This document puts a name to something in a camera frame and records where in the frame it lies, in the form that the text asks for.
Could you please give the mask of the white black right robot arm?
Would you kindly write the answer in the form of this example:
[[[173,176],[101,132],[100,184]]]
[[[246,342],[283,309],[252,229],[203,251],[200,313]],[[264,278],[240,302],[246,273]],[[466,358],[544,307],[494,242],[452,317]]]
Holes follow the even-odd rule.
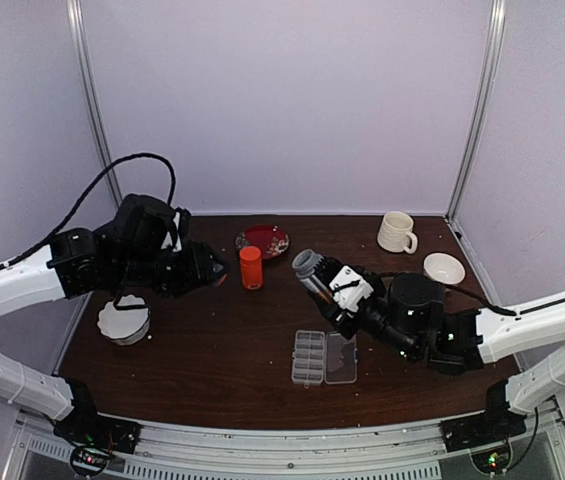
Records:
[[[562,348],[532,369],[487,391],[485,411],[464,421],[481,440],[492,442],[565,388],[565,292],[503,308],[449,313],[445,287],[417,273],[384,274],[325,257],[303,279],[322,316],[351,338],[364,331],[409,362],[426,362],[447,375],[481,369],[523,350],[552,343]]]

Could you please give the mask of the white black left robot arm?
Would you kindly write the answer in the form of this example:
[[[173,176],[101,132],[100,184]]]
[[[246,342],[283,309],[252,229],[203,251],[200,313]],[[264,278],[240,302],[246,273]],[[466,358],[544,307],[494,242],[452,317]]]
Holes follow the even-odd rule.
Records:
[[[115,319],[145,319],[143,300],[126,289],[182,297],[222,283],[228,263],[203,241],[188,239],[188,210],[147,195],[123,199],[114,217],[94,228],[64,228],[21,257],[0,263],[0,323],[14,320],[26,332],[41,326],[27,313],[49,313],[55,303],[92,292],[113,294]],[[0,340],[7,335],[0,333]],[[106,433],[87,386],[35,369],[0,351],[0,399],[36,411],[68,429],[85,444]]]

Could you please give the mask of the orange pill bottle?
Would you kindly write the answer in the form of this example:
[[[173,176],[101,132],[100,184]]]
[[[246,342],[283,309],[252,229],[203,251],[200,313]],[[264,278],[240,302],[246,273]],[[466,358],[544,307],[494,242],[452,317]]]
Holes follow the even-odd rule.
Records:
[[[241,279],[247,290],[258,290],[263,285],[262,253],[256,246],[246,246],[239,252]]]

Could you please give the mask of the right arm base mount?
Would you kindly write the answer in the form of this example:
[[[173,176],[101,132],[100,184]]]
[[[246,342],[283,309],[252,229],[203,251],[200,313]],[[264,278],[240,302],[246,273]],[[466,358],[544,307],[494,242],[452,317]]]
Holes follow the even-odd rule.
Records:
[[[483,474],[504,474],[513,466],[511,438],[526,432],[526,416],[508,403],[493,403],[482,413],[440,423],[448,453],[469,450],[473,466]]]

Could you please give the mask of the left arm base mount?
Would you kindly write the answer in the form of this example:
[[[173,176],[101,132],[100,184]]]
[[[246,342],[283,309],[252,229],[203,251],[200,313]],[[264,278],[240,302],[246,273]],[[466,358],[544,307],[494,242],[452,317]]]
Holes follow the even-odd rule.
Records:
[[[141,425],[101,415],[93,405],[74,406],[62,420],[48,418],[53,433],[73,447],[69,466],[84,479],[103,473],[116,453],[133,454]]]

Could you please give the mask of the clear plastic pill organizer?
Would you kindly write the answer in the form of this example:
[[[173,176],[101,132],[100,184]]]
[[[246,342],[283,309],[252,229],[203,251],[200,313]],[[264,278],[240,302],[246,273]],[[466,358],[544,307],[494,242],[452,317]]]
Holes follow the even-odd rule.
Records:
[[[356,336],[337,332],[297,330],[292,352],[291,381],[305,388],[353,384],[358,377]]]

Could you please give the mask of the grey lid pill bottle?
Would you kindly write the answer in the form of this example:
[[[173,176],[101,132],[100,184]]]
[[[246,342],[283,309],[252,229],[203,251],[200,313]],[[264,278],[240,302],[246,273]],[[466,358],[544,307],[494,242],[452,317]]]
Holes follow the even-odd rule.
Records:
[[[301,251],[292,261],[296,278],[317,304],[337,304],[330,284],[343,267],[341,261],[319,254],[312,249]]]

